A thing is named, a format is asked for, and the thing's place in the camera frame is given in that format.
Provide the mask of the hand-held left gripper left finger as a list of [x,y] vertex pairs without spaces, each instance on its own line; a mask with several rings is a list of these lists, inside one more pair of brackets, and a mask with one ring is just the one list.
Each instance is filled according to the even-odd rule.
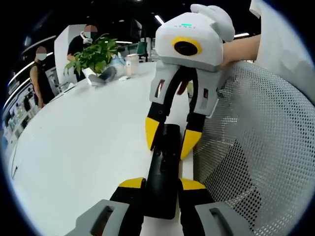
[[100,200],[75,222],[68,236],[138,236],[144,222],[146,179],[119,184],[109,200]]

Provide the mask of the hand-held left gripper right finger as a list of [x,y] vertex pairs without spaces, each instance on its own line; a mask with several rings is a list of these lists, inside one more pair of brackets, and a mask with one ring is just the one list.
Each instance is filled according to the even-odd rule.
[[185,236],[252,236],[248,221],[225,202],[214,202],[198,181],[179,180],[180,222]]

